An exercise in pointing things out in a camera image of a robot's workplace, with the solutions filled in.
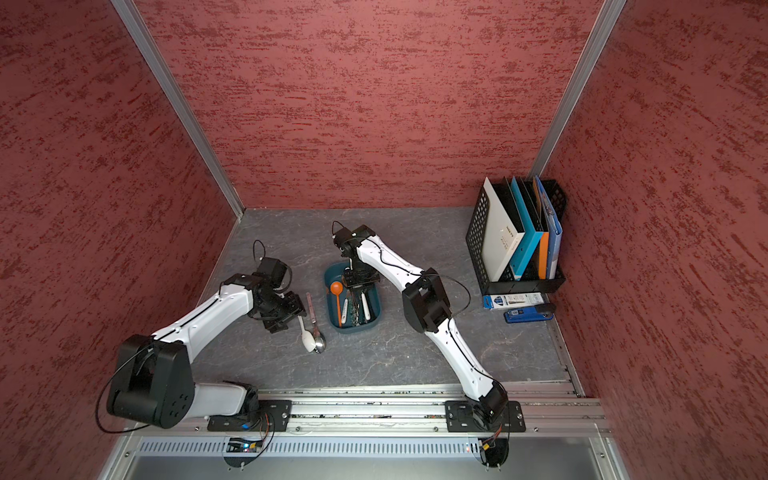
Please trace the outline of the orange plastic spoon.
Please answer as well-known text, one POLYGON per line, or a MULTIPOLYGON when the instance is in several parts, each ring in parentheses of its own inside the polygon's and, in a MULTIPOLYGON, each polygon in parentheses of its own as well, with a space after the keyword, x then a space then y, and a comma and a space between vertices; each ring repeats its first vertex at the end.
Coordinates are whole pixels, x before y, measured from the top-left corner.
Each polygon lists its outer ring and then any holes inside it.
POLYGON ((342 328, 345 322, 345 311, 341 300, 341 296, 344 293, 342 283, 340 281, 334 281, 330 285, 330 292, 334 295, 336 300, 337 324, 339 328, 342 328))

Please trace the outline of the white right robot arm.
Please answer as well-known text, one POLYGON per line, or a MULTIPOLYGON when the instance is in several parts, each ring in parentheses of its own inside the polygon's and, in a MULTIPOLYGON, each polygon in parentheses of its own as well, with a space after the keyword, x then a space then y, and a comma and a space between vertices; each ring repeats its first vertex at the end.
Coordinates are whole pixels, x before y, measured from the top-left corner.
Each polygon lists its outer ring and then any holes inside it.
POLYGON ((372 270, 397 287, 407 322, 438 347, 459 380, 475 423, 489 430, 507 407, 508 393, 464 341, 436 270, 422 269, 406 261, 365 225, 355 230, 341 227, 332 237, 352 267, 361 267, 365 272, 372 270))

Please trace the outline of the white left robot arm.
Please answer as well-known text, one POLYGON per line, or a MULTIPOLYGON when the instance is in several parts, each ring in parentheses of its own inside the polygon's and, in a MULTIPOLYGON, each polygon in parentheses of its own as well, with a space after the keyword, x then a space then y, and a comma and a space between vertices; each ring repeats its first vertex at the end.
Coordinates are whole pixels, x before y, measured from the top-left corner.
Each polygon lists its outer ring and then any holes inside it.
POLYGON ((244 316, 271 332, 306 314, 301 298, 279 293, 257 274, 236 274, 181 319, 151 335, 133 335, 118 349, 115 373, 100 398, 106 411, 142 428, 171 429, 192 418, 224 417, 247 426, 268 418, 254 386, 225 381, 197 383, 192 363, 219 334, 244 316))

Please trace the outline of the teal plastic storage box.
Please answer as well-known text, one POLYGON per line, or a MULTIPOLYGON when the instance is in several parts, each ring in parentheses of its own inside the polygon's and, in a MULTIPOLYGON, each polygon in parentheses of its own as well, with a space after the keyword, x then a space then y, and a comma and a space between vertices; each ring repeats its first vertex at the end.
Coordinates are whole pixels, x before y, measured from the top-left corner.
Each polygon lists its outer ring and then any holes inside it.
POLYGON ((373 269, 352 269, 350 262, 328 267, 324 272, 324 285, 330 325, 341 333, 372 328, 381 314, 379 280, 380 275, 373 269))

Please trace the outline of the white blue small box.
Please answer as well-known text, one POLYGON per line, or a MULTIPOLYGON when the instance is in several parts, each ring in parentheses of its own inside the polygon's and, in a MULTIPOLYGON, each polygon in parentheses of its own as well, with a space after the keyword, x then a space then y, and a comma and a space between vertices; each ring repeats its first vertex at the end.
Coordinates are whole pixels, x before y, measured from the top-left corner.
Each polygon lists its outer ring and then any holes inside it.
POLYGON ((541 293, 494 294, 483 297, 483 307, 487 310, 509 310, 545 304, 541 293))

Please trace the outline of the white folder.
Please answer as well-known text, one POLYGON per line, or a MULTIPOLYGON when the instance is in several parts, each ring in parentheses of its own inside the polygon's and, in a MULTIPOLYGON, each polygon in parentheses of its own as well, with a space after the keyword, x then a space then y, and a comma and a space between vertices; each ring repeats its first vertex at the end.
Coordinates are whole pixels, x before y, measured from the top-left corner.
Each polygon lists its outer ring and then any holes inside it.
POLYGON ((523 238, 524 230, 512 193, 505 181, 483 185, 487 197, 487 219, 481 256, 491 282, 497 282, 523 238))

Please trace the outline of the black mesh file rack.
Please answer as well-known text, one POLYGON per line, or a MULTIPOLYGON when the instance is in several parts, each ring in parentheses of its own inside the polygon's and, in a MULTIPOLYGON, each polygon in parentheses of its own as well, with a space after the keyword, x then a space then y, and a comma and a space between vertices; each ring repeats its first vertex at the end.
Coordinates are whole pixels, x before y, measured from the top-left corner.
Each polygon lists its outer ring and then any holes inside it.
POLYGON ((566 206, 553 179, 484 180, 466 233, 481 294, 560 289, 566 282, 559 265, 566 206))

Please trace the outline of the teal folder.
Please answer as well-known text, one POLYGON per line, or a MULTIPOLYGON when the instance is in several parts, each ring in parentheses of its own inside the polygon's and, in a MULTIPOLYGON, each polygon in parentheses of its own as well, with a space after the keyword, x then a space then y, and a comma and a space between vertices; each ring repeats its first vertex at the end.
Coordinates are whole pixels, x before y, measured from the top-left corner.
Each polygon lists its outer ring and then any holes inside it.
POLYGON ((514 177, 508 182, 513 195, 514 203, 520 217, 524 234, 512 255, 510 268, 516 281, 520 281, 525 275, 530 261, 540 245, 544 228, 542 227, 540 214, 536 209, 533 196, 524 180, 514 177))

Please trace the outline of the orange folder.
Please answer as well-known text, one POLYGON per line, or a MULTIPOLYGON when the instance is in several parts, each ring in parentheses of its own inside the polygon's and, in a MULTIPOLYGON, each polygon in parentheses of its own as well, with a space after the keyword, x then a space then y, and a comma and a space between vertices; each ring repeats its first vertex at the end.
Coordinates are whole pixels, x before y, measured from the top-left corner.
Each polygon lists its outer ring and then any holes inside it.
POLYGON ((546 215, 545 215, 545 210, 543 207, 542 200, 538 193, 536 193, 535 196, 536 196, 537 215, 538 215, 538 219, 539 219, 539 223, 542 231, 542 236, 541 236, 539 247, 538 247, 538 259, 537 259, 538 277, 542 280, 546 280, 548 278, 547 268, 548 268, 549 232, 548 232, 546 215))

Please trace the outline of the blue stapler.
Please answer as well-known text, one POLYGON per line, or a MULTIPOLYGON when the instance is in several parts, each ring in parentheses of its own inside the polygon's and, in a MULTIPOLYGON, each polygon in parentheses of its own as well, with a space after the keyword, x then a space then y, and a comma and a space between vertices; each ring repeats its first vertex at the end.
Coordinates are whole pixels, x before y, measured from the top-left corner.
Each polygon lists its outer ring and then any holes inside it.
POLYGON ((544 303, 507 310, 503 317, 508 324, 541 322, 552 320, 555 311, 556 306, 554 304, 544 303))

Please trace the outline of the blue folder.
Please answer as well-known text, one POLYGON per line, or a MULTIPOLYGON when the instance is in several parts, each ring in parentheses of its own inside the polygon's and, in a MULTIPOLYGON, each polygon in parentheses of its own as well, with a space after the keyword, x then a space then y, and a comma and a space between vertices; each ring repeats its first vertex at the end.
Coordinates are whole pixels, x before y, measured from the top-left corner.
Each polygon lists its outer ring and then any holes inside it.
POLYGON ((535 194, 538 193, 543 203, 545 210, 546 221, 549 232, 549 244, 548 244, 548 280, 553 280, 556 277, 557 264, 559 260, 559 251, 563 235, 562 225, 556 214, 552 201, 547 194, 544 185, 538 176, 534 177, 535 194))

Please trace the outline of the pink handled spoon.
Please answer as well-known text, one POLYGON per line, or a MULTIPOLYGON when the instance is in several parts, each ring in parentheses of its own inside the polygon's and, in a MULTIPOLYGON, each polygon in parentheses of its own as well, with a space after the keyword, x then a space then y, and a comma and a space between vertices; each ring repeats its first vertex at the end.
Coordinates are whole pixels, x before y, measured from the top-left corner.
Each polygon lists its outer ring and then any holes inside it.
POLYGON ((315 341, 314 352, 317 354, 322 354, 326 349, 326 339, 319 329, 316 313, 315 313, 315 309, 312 301, 312 296, 310 293, 306 294, 306 300, 307 300, 307 308, 309 312, 310 322, 312 325, 312 336, 315 341))

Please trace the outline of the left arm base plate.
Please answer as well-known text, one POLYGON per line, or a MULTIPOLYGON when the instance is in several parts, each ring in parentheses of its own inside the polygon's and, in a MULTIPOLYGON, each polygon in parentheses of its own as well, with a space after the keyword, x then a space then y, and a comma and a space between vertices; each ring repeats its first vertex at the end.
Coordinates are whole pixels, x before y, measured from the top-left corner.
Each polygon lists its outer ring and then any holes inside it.
POLYGON ((207 430, 238 434, 285 432, 292 406, 293 403, 287 399, 246 402, 236 415, 211 416, 207 430))

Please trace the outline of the aluminium rail frame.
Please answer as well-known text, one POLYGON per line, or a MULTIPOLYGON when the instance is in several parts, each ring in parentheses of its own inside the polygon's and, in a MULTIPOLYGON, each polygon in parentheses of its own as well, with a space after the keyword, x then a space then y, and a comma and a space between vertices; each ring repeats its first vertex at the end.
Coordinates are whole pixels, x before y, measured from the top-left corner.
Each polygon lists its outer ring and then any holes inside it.
POLYGON ((480 460, 484 433, 452 433, 444 404, 460 400, 453 384, 266 391, 293 403, 285 432, 210 432, 203 420, 147 429, 117 442, 105 479, 359 479, 478 475, 486 478, 624 479, 628 473, 599 399, 573 383, 510 382, 527 430, 502 433, 509 455, 480 460))

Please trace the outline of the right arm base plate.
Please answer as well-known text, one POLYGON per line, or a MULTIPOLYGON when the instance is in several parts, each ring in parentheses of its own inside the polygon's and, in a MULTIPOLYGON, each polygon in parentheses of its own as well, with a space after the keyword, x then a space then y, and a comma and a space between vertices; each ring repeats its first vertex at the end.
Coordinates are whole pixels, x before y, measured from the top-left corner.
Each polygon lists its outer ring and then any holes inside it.
POLYGON ((527 428, 519 402, 509 401, 499 417, 488 426, 475 418, 468 401, 446 401, 444 404, 447 429, 452 433, 524 433, 527 428))

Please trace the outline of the aluminium corner post left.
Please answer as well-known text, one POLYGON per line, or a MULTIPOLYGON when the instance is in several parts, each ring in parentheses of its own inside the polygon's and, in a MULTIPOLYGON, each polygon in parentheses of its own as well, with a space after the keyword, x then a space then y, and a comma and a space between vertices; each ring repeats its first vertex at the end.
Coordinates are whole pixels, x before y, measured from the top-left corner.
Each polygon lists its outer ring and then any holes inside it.
POLYGON ((134 1, 128 0, 112 0, 111 4, 200 154, 235 218, 240 221, 246 208, 153 39, 137 5, 134 1))

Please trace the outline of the aluminium corner post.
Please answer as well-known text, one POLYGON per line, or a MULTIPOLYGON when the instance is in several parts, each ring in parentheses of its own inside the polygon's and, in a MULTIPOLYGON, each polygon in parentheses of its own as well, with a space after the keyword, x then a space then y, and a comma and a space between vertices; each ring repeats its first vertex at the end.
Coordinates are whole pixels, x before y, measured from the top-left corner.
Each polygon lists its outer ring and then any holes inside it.
POLYGON ((134 1, 128 0, 112 0, 111 4, 200 154, 235 218, 240 221, 246 208, 153 39, 137 5, 134 1))
POLYGON ((605 0, 602 3, 528 173, 529 178, 541 175, 549 164, 626 3, 626 0, 605 0))

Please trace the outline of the aluminium corner post right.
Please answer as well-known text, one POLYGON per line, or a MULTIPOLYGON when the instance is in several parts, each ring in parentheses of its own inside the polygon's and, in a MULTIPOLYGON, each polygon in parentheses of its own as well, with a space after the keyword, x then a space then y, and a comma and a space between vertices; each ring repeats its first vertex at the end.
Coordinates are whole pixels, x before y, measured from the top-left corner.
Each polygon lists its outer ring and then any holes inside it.
POLYGON ((605 0, 602 3, 528 173, 529 178, 541 175, 549 164, 626 3, 626 0, 605 0))

